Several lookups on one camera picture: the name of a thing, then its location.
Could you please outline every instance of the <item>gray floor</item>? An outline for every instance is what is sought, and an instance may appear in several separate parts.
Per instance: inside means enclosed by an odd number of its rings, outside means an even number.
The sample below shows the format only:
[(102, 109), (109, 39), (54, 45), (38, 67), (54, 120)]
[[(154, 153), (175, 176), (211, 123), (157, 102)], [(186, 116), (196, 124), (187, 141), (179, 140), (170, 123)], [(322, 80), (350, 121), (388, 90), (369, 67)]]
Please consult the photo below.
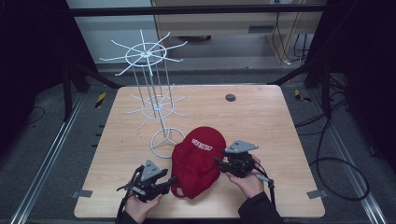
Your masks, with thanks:
[[(183, 39), (172, 39), (172, 44)], [(190, 41), (184, 49), (172, 52), (170, 57), (183, 58), (182, 63), (169, 63), (171, 82), (176, 84), (230, 84), (230, 83), (266, 83), (286, 75), (292, 68), (299, 66), (299, 61), (291, 66), (275, 63), (272, 51), (269, 50), (263, 36), (212, 36), (209, 41)], [(132, 74), (114, 77), (114, 66), (122, 64), (99, 65), (105, 77), (125, 85), (134, 85)], [(90, 167), (98, 144), (103, 125), (112, 106), (117, 90), (110, 89), (102, 83), (87, 78), (91, 88), (87, 93), (76, 93), (75, 100), (82, 97), (79, 113), (65, 138), (61, 150), (35, 205), (30, 211), (28, 222), (31, 223), (101, 223), (112, 222), (108, 219), (80, 220), (74, 216), (73, 210), (77, 199), (70, 198), (74, 190), (82, 188), (85, 176)], [(297, 124), (320, 114), (315, 102), (308, 103), (297, 100), (296, 89), (303, 97), (316, 99), (319, 88), (306, 90), (301, 81), (304, 75), (282, 87), (293, 121)], [(104, 103), (95, 108), (98, 95), (106, 93)], [(333, 104), (343, 100), (342, 95), (334, 96)], [(64, 105), (62, 85), (41, 92), (35, 99), (35, 110), (27, 120), (27, 124), (12, 144), (10, 158), (1, 161), (0, 171), (0, 223), (8, 223), (18, 209), (23, 197), (29, 190), (35, 175), (40, 169), (52, 142), (63, 125)], [(298, 133), (317, 133), (323, 128), (324, 120), (298, 128)], [(396, 174), (383, 159), (372, 157), (369, 145), (361, 134), (353, 116), (344, 105), (333, 112), (332, 127), (324, 134), (320, 148), (320, 157), (340, 157), (339, 144), (334, 141), (334, 130), (342, 139), (356, 166), (368, 178), (371, 197), (375, 198), (380, 211), (388, 223), (396, 223)], [(304, 153), (308, 161), (316, 157), (319, 134), (300, 135)], [(315, 165), (311, 167), (318, 189), (325, 189), (318, 179)], [(338, 162), (324, 161), (320, 163), (320, 171), (326, 183), (343, 195), (356, 197), (353, 179), (345, 165)], [(323, 198), (326, 214), (319, 219), (299, 219), (303, 223), (387, 223), (370, 220), (365, 210), (365, 203), (350, 202), (329, 192)], [(148, 223), (192, 223), (191, 220), (149, 220)], [(195, 220), (193, 223), (238, 223), (237, 220)]]

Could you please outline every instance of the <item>black curtain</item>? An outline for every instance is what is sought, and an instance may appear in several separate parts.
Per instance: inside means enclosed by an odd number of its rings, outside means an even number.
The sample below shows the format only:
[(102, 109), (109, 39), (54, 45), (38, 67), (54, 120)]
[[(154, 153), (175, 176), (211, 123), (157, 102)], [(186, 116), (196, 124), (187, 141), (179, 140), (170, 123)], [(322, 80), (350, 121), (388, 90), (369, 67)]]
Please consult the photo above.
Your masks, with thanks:
[[(97, 72), (74, 18), (45, 13), (69, 9), (66, 1), (4, 0), (4, 6), (0, 6), (1, 156), (6, 156), (32, 112), (35, 96), (62, 83), (69, 63)], [(86, 86), (84, 74), (72, 70), (71, 78), (75, 85)]]
[[(331, 72), (347, 78), (346, 97), (375, 155), (396, 171), (396, 13), (394, 1), (329, 1), (345, 10), (324, 13), (307, 61), (324, 53)], [(332, 43), (323, 50), (328, 37)], [(320, 80), (312, 71), (308, 78)]]

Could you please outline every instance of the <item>metal bracket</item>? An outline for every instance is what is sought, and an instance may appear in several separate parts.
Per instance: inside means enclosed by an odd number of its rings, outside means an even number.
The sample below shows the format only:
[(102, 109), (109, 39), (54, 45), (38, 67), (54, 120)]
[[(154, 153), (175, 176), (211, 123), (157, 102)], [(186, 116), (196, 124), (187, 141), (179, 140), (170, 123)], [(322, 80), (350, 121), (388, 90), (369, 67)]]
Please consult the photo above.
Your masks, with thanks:
[(91, 198), (92, 195), (92, 190), (85, 190), (82, 189), (80, 191), (73, 191), (72, 194), (70, 195), (70, 198), (78, 198), (78, 197), (84, 197), (84, 198)]
[(151, 160), (146, 161), (145, 168), (142, 173), (142, 180), (147, 180), (161, 172), (160, 167), (154, 164)]
[(325, 198), (329, 196), (329, 193), (324, 189), (324, 190), (312, 190), (306, 193), (308, 195), (309, 199), (314, 199), (314, 198)]
[(257, 148), (259, 148), (257, 145), (236, 139), (236, 141), (234, 141), (229, 147), (225, 149), (225, 152), (236, 154)]

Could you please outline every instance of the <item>wooden table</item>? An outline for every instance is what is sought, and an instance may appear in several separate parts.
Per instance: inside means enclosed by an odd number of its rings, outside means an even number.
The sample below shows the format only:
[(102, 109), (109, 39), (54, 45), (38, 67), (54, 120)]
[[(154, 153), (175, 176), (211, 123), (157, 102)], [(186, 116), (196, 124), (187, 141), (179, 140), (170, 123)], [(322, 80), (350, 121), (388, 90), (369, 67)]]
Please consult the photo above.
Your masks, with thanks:
[[(141, 91), (147, 95), (147, 89), (141, 88)], [(163, 88), (163, 94), (166, 92), (167, 88)], [(227, 146), (236, 139), (258, 145), (259, 149), (250, 153), (261, 159), (267, 174), (275, 180), (279, 214), (282, 217), (324, 215), (321, 199), (309, 199), (306, 194), (317, 186), (278, 86), (175, 86), (171, 92), (175, 113), (168, 113), (164, 119), (166, 127), (177, 128), (187, 135), (199, 126), (210, 126), (223, 134)], [(227, 94), (235, 95), (236, 100), (227, 101)], [(147, 159), (162, 169), (169, 169), (168, 175), (157, 183), (170, 177), (171, 159), (162, 159), (150, 149), (151, 138), (162, 129), (160, 120), (148, 119), (148, 112), (125, 114), (142, 108), (139, 97), (137, 87), (119, 89), (83, 186), (85, 190), (92, 190), (92, 196), (78, 199), (77, 217), (115, 217), (125, 194), (124, 190), (116, 189), (125, 185), (134, 170)], [(178, 142), (182, 140), (179, 134), (172, 137)], [(156, 151), (171, 155), (174, 146), (167, 143)], [(180, 200), (169, 192), (148, 216), (239, 217), (237, 209), (244, 200), (239, 188), (221, 174), (210, 189), (193, 200)]]

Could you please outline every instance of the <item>white cabinet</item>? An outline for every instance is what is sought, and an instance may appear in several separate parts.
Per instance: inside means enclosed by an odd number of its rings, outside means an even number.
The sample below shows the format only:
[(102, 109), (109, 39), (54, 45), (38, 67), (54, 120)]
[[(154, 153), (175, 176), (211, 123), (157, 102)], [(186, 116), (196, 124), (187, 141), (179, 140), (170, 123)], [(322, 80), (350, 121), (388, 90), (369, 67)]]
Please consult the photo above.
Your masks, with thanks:
[[(151, 7), (149, 0), (67, 0), (70, 8), (99, 7)], [(114, 58), (125, 55), (124, 46), (133, 47), (142, 43), (140, 30), (145, 41), (157, 42), (154, 16), (76, 17), (78, 28), (84, 37), (95, 63), (125, 63), (124, 60), (104, 62), (99, 58)]]

